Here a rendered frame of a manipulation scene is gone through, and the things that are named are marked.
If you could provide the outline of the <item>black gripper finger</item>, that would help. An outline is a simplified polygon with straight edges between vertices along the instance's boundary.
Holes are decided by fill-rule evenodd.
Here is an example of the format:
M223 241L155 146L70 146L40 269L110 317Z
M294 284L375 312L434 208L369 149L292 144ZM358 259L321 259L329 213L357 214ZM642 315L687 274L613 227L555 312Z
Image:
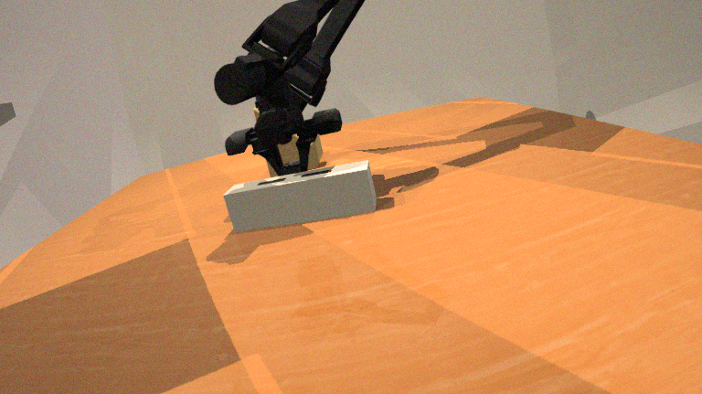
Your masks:
M267 149L252 152L253 155L259 155L267 160L267 162L272 166L275 172L280 175L280 169L283 166L281 153L278 145L269 146Z
M301 141L298 139L296 143L296 146L299 151L302 172L307 171L310 144L311 142L315 141L316 136L317 133L315 133L314 137L306 138Z

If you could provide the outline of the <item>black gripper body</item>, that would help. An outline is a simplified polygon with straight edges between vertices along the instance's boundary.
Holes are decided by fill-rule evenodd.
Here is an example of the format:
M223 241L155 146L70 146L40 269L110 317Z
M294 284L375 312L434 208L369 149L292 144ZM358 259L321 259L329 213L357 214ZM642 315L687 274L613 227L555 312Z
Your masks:
M283 99L288 99L290 104L295 106L290 84L273 91L263 92L255 98L256 109L265 103L268 104L269 109L281 107L280 100ZM303 130L292 132L292 135L297 134L301 141L306 138L314 137L315 133L323 135L341 131L341 127L342 120L340 112L338 109L333 108L315 112L312 119L304 120ZM259 140L253 127L233 133L226 139L225 149L229 156L241 154L246 151L249 144L251 144L253 152L267 149L260 148Z

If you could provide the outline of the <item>black two-prong plug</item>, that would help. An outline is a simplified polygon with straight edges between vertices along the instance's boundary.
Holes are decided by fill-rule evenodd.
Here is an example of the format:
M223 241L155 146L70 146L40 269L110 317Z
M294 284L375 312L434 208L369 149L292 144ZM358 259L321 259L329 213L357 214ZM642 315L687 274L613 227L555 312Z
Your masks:
M301 168L300 160L287 162L280 169L281 176L295 174L295 173L301 173L301 172L302 172L302 168Z

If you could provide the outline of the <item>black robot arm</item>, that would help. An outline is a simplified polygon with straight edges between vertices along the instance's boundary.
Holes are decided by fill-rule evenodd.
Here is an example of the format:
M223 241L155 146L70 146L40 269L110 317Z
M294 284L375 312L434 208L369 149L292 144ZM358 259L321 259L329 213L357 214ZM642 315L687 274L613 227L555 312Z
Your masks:
M243 43L242 48L249 51L247 56L236 57L234 63L217 71L214 89L227 105L236 105L292 84L295 106L288 99L280 100L278 108L269 109L267 103L259 106L254 132L260 148L288 144L293 132L303 130L302 112L307 103L316 108L321 101L331 72L331 55L364 1L296 0L286 3L267 16ZM331 9L316 35L319 22ZM268 47L258 43L260 40Z

